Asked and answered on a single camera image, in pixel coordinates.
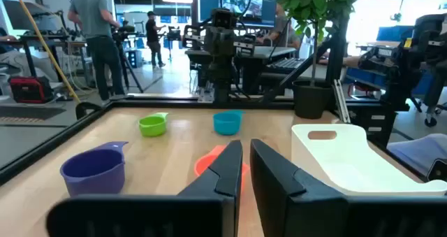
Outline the black aluminium table frame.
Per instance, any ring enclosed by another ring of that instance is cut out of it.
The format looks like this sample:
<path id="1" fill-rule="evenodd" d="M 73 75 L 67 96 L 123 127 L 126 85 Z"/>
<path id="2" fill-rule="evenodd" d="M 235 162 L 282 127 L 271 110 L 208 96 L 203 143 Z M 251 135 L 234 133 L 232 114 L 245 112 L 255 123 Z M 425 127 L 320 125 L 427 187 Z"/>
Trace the black aluminium table frame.
<path id="1" fill-rule="evenodd" d="M 11 163 L 6 164 L 5 167 L 0 168 L 0 186 L 10 179 L 14 178 L 17 174 L 34 164 L 45 155 L 59 147 L 62 143 L 76 135 L 78 132 L 86 128 L 92 122 L 105 115 L 113 108 L 188 108 L 188 109 L 227 109 L 227 110 L 293 110 L 294 103 L 291 98 L 275 99 L 269 103 L 261 103 L 261 99 L 254 99 L 251 101 L 237 101 L 233 100 L 227 103 L 199 103 L 196 97 L 171 97 L 171 96 L 150 96 L 148 94 L 143 95 L 130 95 L 120 100 L 111 101 L 106 104 L 101 111 L 90 113 L 88 116 L 78 120 L 68 128 L 64 129 L 60 134 L 52 136 L 51 138 L 43 141 L 43 143 L 32 148 L 21 157 L 12 160 Z M 392 157 L 397 163 L 402 165 L 405 169 L 412 172 L 417 178 L 423 182 L 427 182 L 424 177 L 418 175 L 411 167 L 402 163 L 399 159 L 394 157 L 386 147 L 377 146 L 380 150 L 384 151 L 388 156 Z"/>

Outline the red black equipment case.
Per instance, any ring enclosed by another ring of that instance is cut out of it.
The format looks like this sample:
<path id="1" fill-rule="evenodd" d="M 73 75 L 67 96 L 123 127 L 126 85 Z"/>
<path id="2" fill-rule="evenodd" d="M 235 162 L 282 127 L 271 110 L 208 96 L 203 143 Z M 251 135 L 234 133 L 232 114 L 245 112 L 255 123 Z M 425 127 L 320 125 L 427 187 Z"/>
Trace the red black equipment case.
<path id="1" fill-rule="evenodd" d="M 17 103 L 47 103 L 53 100 L 53 90 L 45 77 L 11 77 L 8 80 Z"/>

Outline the orange measuring cup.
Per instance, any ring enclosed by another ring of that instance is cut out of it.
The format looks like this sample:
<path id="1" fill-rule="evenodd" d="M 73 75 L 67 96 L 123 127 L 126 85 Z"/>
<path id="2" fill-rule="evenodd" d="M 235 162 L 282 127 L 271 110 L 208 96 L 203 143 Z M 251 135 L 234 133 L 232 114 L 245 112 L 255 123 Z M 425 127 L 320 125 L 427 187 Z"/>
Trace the orange measuring cup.
<path id="1" fill-rule="evenodd" d="M 225 150 L 225 145 L 217 145 L 206 155 L 198 159 L 194 164 L 194 173 L 196 176 L 200 176 L 213 162 L 214 160 Z M 244 185 L 246 181 L 246 174 L 249 171 L 249 165 L 242 162 L 242 181 L 241 181 L 241 192 L 244 191 Z"/>

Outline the black backlit keyboard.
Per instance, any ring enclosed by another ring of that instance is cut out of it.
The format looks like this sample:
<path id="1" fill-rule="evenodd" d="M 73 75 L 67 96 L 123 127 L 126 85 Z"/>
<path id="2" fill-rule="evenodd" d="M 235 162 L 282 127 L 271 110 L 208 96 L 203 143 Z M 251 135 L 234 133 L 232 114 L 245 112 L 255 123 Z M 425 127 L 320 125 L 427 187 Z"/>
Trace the black backlit keyboard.
<path id="1" fill-rule="evenodd" d="M 304 62 L 303 59 L 298 59 L 294 57 L 283 58 L 275 62 L 272 62 L 271 64 L 268 64 L 267 72 L 289 74 L 291 71 L 297 69 L 303 62 Z"/>

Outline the green measuring cup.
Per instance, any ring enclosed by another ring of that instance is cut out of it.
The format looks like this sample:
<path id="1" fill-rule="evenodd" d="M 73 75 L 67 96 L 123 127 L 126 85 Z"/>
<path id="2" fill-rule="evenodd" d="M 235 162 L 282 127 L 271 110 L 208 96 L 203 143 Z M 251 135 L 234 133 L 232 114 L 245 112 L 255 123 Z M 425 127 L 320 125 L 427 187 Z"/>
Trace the green measuring cup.
<path id="1" fill-rule="evenodd" d="M 144 137 L 160 136 L 166 132 L 168 113 L 154 113 L 139 120 L 140 133 Z"/>

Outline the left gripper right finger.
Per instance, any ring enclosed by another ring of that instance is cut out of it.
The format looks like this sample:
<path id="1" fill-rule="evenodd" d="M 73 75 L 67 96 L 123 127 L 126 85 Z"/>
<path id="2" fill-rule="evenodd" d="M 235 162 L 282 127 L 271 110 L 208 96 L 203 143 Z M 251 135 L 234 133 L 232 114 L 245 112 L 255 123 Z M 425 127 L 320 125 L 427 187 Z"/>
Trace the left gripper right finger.
<path id="1" fill-rule="evenodd" d="M 447 237 L 447 196 L 349 196 L 251 140 L 265 237 Z"/>

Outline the black plant pot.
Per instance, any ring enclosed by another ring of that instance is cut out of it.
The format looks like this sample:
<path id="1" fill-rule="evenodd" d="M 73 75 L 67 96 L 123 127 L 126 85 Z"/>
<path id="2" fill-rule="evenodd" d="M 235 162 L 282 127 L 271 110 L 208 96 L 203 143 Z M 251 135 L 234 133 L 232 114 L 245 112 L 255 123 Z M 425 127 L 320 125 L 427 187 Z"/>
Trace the black plant pot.
<path id="1" fill-rule="evenodd" d="M 322 117 L 333 95 L 332 85 L 323 81 L 296 80 L 292 90 L 295 115 L 309 120 Z"/>

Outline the person's forearm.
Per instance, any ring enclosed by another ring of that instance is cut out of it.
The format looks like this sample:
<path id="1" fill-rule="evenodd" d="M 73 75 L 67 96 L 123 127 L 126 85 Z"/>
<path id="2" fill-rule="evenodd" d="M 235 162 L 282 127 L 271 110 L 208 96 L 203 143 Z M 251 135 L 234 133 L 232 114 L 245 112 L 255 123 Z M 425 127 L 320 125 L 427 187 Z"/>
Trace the person's forearm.
<path id="1" fill-rule="evenodd" d="M 343 58 L 343 62 L 342 62 L 342 66 L 343 67 L 357 68 L 359 61 L 360 61 L 360 56 L 344 57 Z M 318 61 L 318 63 L 322 64 L 322 65 L 327 65 L 328 64 L 328 60 L 327 59 L 320 59 Z"/>

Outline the silver metal bars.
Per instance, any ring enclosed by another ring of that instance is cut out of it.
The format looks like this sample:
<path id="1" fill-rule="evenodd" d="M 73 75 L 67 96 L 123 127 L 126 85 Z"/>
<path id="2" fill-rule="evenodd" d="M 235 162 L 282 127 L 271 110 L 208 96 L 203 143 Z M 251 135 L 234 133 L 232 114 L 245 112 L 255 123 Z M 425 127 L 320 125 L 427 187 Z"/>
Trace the silver metal bars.
<path id="1" fill-rule="evenodd" d="M 335 90 L 335 99 L 336 99 L 336 104 L 337 104 L 337 108 L 338 108 L 338 112 L 339 112 L 339 119 L 345 124 L 350 124 L 351 119 L 350 119 L 350 115 L 349 115 L 349 110 L 346 105 L 346 99 L 344 96 L 344 92 L 343 92 L 343 88 L 342 88 L 340 79 L 334 79 L 333 87 Z"/>

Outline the purple measuring cup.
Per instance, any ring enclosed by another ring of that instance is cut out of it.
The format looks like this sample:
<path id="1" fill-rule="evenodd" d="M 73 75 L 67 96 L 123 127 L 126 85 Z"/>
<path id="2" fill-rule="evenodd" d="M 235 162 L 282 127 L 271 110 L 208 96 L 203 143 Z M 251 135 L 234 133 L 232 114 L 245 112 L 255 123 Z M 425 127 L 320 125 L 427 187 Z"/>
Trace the purple measuring cup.
<path id="1" fill-rule="evenodd" d="M 125 183 L 126 144 L 107 142 L 66 160 L 60 174 L 69 195 L 120 193 Z"/>

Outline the black desk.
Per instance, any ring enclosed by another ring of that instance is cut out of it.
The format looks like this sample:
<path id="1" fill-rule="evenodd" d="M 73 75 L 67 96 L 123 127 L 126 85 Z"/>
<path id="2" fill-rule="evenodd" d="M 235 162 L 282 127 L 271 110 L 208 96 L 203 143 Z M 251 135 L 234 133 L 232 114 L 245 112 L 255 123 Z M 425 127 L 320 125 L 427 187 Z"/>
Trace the black desk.
<path id="1" fill-rule="evenodd" d="M 47 44 L 49 48 L 49 53 L 55 58 L 56 62 L 59 64 L 59 58 L 57 55 L 57 42 L 62 42 L 64 44 L 68 36 L 64 35 L 44 35 L 43 40 Z M 30 47 L 33 48 L 43 48 L 43 44 L 38 39 L 37 35 L 23 35 L 19 38 L 19 44 L 22 45 L 25 51 L 25 55 L 28 61 L 28 66 L 31 72 L 32 77 L 36 77 L 36 70 L 34 66 L 34 62 L 31 58 Z"/>

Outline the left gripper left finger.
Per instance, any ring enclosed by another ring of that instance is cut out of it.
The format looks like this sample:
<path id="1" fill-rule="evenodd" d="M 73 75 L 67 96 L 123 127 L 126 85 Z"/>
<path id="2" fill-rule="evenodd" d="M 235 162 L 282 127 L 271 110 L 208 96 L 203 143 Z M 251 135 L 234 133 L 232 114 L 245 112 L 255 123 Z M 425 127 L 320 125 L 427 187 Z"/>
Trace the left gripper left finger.
<path id="1" fill-rule="evenodd" d="M 83 195 L 55 205 L 49 237 L 236 237 L 242 144 L 231 141 L 177 195 Z"/>

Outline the large wall monitor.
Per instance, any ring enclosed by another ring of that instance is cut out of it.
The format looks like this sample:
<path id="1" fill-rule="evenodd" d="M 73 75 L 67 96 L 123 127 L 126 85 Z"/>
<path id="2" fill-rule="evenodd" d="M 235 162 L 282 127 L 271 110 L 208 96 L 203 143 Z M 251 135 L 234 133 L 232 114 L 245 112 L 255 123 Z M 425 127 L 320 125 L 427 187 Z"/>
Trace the large wall monitor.
<path id="1" fill-rule="evenodd" d="M 209 18 L 215 8 L 226 8 L 240 17 L 247 27 L 272 28 L 276 21 L 277 0 L 194 0 L 196 21 Z"/>

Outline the blue measuring cup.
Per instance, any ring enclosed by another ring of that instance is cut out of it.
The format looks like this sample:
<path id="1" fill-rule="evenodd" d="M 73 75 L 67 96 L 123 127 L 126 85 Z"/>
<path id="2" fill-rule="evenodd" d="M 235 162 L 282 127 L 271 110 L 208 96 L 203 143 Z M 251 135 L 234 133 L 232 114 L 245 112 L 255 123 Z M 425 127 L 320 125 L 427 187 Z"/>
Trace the blue measuring cup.
<path id="1" fill-rule="evenodd" d="M 228 110 L 213 115 L 214 130 L 223 136 L 232 136 L 238 133 L 242 123 L 244 111 Z"/>

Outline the lavender cloth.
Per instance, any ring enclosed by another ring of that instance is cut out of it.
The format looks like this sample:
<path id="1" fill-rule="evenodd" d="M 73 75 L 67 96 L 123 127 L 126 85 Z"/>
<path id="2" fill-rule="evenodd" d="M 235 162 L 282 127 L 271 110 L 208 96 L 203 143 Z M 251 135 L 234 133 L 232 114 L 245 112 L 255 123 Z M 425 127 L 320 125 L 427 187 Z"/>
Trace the lavender cloth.
<path id="1" fill-rule="evenodd" d="M 412 141 L 389 143 L 387 150 L 426 180 L 447 182 L 447 135 L 429 134 Z"/>

